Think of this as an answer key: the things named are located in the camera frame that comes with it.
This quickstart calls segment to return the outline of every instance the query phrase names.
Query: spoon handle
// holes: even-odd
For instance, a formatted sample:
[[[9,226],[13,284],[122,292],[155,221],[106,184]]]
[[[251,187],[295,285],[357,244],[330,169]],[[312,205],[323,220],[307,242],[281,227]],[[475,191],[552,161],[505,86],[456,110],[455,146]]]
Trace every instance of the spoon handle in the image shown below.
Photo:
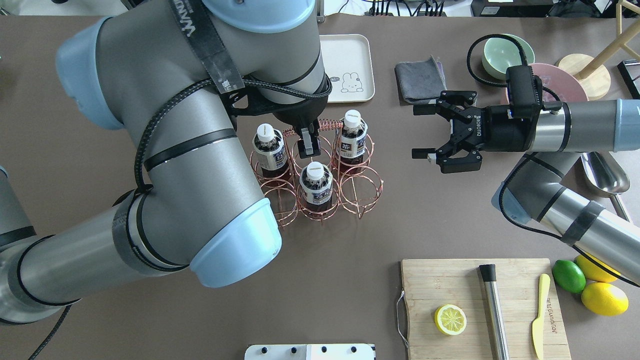
[[[620,195],[618,195],[618,194],[612,195],[611,196],[611,204],[613,204],[613,208],[616,210],[616,214],[618,214],[619,217],[621,217],[621,218],[625,219],[626,221],[628,221],[629,223],[633,224],[633,222],[631,221],[631,218],[629,217],[629,212],[627,211],[627,207],[622,202],[622,199],[620,198]]]

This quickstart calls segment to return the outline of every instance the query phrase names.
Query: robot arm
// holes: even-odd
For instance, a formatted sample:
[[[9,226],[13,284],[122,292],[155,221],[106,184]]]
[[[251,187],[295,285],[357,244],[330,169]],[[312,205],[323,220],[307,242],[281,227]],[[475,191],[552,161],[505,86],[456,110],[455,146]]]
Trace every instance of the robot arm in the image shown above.
[[[539,79],[527,66],[515,68],[508,69],[509,105],[480,109],[472,106],[475,92],[445,91],[434,105],[414,106],[416,115],[445,117],[451,137],[439,149],[414,149],[413,157],[452,173],[479,170],[481,151],[528,151],[494,205],[520,225],[535,219],[640,282],[640,229],[560,184],[580,152],[640,148],[640,101],[543,104]]]
[[[153,188],[132,192],[85,223],[38,240],[33,232],[19,231],[31,224],[19,216],[24,212],[0,174],[0,206],[3,213],[17,214],[0,222],[2,322],[34,322],[85,295],[187,266],[204,285],[225,286],[278,254],[277,223],[232,119],[275,112],[313,151],[314,122],[330,91],[311,16],[314,2],[205,0],[204,5],[206,10],[196,1],[151,1],[101,20],[59,50],[56,67],[63,86],[96,124],[124,128],[137,144],[149,119],[163,113],[143,158]],[[241,76],[320,95],[308,100],[260,88],[250,103],[259,99],[262,107],[243,113],[228,101],[240,88],[223,94],[203,86],[167,103],[209,78],[206,61],[186,41],[202,31],[195,22],[201,11]],[[215,85],[226,86],[219,80],[213,79]]]

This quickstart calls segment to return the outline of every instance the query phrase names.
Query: yellow knife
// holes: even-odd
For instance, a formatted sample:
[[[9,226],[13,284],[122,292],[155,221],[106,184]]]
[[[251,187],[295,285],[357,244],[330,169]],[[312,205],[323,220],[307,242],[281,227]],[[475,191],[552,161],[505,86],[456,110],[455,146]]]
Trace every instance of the yellow knife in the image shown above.
[[[549,296],[549,286],[551,278],[547,274],[540,275],[540,283],[538,284],[538,317],[531,323],[531,334],[533,336],[533,349],[536,351],[538,359],[544,360],[545,353],[542,349],[543,329],[545,326],[544,314],[545,304]]]

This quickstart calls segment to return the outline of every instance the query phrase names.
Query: white floor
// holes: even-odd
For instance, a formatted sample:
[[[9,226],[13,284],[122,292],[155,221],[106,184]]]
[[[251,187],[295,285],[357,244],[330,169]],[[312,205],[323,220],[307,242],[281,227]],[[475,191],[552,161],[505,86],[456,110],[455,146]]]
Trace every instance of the white floor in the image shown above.
[[[471,0],[444,0],[447,16],[472,16]],[[596,0],[603,9],[609,0]],[[420,1],[408,1],[412,11]],[[118,15],[127,9],[120,0],[68,0],[64,4],[54,4],[50,0],[0,0],[0,6],[14,15]],[[371,7],[371,2],[362,0],[324,0],[324,14],[341,13],[363,15]],[[397,14],[396,5],[391,4],[390,12]],[[409,16],[408,10],[400,4],[400,15]]]

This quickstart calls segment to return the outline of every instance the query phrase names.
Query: white bottle cap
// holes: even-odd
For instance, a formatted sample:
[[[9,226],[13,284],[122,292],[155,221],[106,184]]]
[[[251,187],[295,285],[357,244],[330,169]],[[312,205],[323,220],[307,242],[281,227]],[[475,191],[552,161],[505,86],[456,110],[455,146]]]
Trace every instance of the white bottle cap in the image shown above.
[[[275,131],[273,131],[273,126],[269,124],[262,124],[258,126],[258,130],[256,130],[256,135],[258,135],[258,140],[262,142],[270,142],[276,137]]]
[[[324,176],[324,166],[317,161],[311,161],[311,164],[307,165],[307,177],[312,181],[318,181]]]
[[[350,129],[355,129],[360,125],[362,116],[358,110],[349,110],[344,113],[344,126]]]

